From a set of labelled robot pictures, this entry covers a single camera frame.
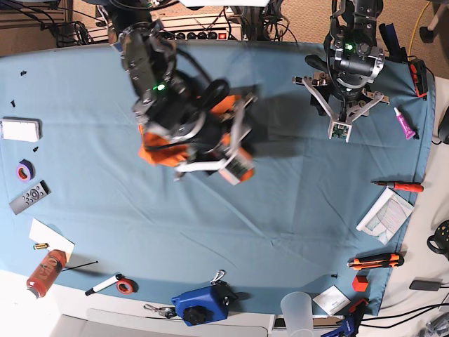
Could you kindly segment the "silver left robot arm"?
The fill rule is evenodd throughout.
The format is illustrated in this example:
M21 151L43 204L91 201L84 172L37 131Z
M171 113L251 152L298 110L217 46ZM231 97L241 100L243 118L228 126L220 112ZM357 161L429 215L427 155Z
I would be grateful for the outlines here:
M370 85L384 68L384 50L377 46L377 18L382 1L333 1L329 32L323 42L326 58L308 55L316 71L311 77L293 77L293 83L311 94L310 105L330 119L328 137L349 142L354 122L369 115L389 98Z

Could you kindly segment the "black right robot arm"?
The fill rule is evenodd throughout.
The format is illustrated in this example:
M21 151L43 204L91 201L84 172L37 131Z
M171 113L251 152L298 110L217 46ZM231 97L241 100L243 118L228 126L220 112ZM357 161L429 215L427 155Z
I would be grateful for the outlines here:
M108 38L137 95L133 114L139 155L152 165L186 173L219 173L238 185L254 174L242 147L251 128L243 120L255 96L232 95L225 79L211 80L190 54L161 36L161 21L109 21Z

